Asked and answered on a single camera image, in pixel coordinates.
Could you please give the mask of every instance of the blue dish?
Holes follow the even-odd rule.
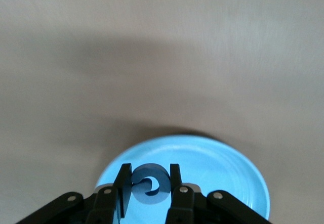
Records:
[[[178,163],[182,182],[199,185],[203,195],[225,190],[269,219],[269,191],[259,170],[242,153],[214,139],[173,135],[144,141],[115,158],[103,171],[97,186],[112,183],[123,163],[131,163],[133,170],[145,163],[156,163],[169,173],[170,163]],[[163,224],[170,203],[170,195],[155,205],[142,204],[132,195],[122,223]]]

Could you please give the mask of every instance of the round blue object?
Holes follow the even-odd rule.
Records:
[[[171,163],[178,163],[182,182],[199,185],[203,195],[225,190],[269,219],[269,191],[259,170],[242,153],[214,139],[173,135],[144,141],[115,158],[103,171],[97,186],[112,183],[123,163],[131,163],[133,169],[156,163],[167,171]],[[140,203],[131,196],[121,223],[163,224],[170,204],[171,196],[155,205]]]

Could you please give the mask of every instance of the screw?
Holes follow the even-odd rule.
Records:
[[[69,198],[67,198],[67,201],[71,202],[71,201],[74,201],[75,199],[76,199],[76,196],[72,195]]]
[[[188,192],[188,188],[185,187],[185,186],[180,187],[179,190],[180,190],[181,193],[187,193]]]
[[[222,199],[223,198],[223,195],[221,193],[219,193],[219,192],[213,193],[213,196],[214,196],[215,199]]]
[[[110,194],[111,193],[111,189],[106,189],[103,193],[104,194]]]

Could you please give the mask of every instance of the screw head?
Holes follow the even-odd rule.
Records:
[[[67,198],[67,201],[68,202],[71,202],[71,201],[74,201],[74,200],[76,200],[76,196],[75,195],[72,195],[69,198]]]
[[[213,193],[213,196],[214,196],[215,199],[222,199],[223,198],[223,195],[221,193],[219,193],[219,192]]]
[[[189,191],[188,188],[185,187],[185,186],[180,187],[179,190],[180,190],[181,193],[187,193]]]
[[[110,193],[111,193],[111,189],[106,189],[106,190],[104,190],[103,193],[104,193],[104,194],[110,194]]]

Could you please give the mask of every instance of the gray table surface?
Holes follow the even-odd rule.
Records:
[[[322,223],[323,4],[0,0],[0,223],[180,131],[249,157],[273,223]]]

